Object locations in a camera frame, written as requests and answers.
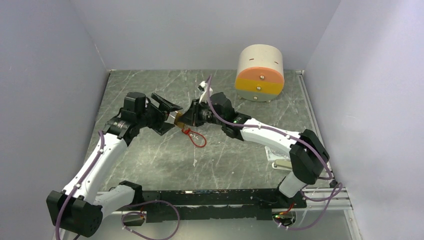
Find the brass padlock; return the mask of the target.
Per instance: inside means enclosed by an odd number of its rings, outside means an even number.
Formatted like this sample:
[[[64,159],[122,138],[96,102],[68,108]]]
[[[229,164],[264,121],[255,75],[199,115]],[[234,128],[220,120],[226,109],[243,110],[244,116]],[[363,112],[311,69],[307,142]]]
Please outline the brass padlock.
[[[180,121],[180,117],[183,114],[180,111],[171,111],[168,114],[169,122],[173,123],[176,127],[180,128],[182,131],[186,129],[186,125]]]

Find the red cable lock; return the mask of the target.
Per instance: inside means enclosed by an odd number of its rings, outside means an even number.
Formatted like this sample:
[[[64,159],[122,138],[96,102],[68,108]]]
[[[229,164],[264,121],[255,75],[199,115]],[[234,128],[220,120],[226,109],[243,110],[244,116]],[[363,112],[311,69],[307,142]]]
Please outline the red cable lock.
[[[204,148],[207,145],[207,139],[202,134],[193,131],[190,128],[183,128],[181,132],[189,137],[190,141],[196,148]]]

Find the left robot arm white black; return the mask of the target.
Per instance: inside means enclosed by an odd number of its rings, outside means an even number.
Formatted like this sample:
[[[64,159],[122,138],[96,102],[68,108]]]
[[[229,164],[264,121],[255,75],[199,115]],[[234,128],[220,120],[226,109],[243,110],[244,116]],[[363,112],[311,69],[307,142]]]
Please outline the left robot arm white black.
[[[169,114],[182,107],[156,93],[147,97],[141,92],[129,92],[123,106],[98,132],[99,141],[74,178],[61,190],[47,196],[48,211],[55,226],[55,238],[61,230],[77,237],[91,237],[102,220],[114,211],[127,206],[137,210],[145,198],[141,185],[123,181],[102,195],[98,191],[117,158],[138,136],[142,128],[149,128],[162,136],[174,127],[167,122]]]

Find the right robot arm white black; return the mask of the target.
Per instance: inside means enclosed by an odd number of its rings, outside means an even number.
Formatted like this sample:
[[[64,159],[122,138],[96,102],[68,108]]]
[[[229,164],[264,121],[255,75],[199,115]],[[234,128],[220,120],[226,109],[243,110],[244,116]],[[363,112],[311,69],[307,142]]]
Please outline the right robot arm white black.
[[[294,132],[264,124],[237,112],[223,92],[214,93],[208,100],[192,100],[178,121],[191,127],[216,124],[230,138],[261,144],[288,156],[291,172],[280,182],[274,195],[276,204],[282,208],[294,201],[301,188],[316,183],[330,159],[312,130]]]

